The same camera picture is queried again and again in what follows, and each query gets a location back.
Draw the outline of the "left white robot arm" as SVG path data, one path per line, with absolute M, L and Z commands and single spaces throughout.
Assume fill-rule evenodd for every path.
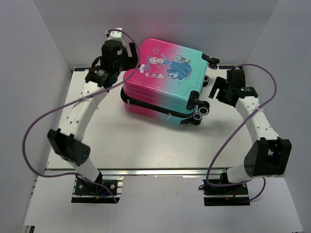
M 48 140 L 54 152 L 87 180 L 86 188 L 93 194 L 102 190 L 102 175 L 89 157 L 90 147 L 82 142 L 84 133 L 119 74 L 134 69 L 137 64 L 135 43 L 131 42 L 129 48 L 126 48 L 119 40 L 105 41 L 101 56 L 93 61 L 85 77 L 80 100 L 73 105 L 58 129 L 48 132 Z

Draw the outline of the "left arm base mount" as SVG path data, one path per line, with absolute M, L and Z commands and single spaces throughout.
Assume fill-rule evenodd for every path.
M 103 179 L 111 194 L 103 187 L 87 183 L 81 178 L 76 178 L 71 197 L 71 203 L 91 203 L 91 204 L 116 204 L 119 202 L 122 193 L 122 179 Z

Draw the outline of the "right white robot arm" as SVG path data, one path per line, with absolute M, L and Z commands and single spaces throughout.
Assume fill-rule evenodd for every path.
M 237 110 L 243 118 L 238 128 L 247 127 L 253 145 L 241 164 L 223 170 L 218 183 L 207 181 L 208 185 L 229 194 L 254 178 L 283 175 L 292 144 L 282 139 L 269 123 L 257 92 L 246 86 L 244 70 L 233 68 L 226 72 L 226 78 L 216 78 L 209 97 Z

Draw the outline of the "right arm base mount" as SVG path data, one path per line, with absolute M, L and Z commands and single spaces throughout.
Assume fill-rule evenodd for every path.
M 215 184 L 229 184 L 226 169 L 212 169 L 208 181 Z M 247 206 L 250 198 L 247 188 L 248 181 L 229 187 L 214 187 L 202 179 L 198 190 L 203 192 L 204 206 Z

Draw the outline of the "teal suitcase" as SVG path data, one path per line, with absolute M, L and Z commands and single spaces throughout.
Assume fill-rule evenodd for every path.
M 177 124 L 199 125 L 210 104 L 200 100 L 220 60 L 203 52 L 148 38 L 140 47 L 140 67 L 125 72 L 121 99 L 127 111 Z

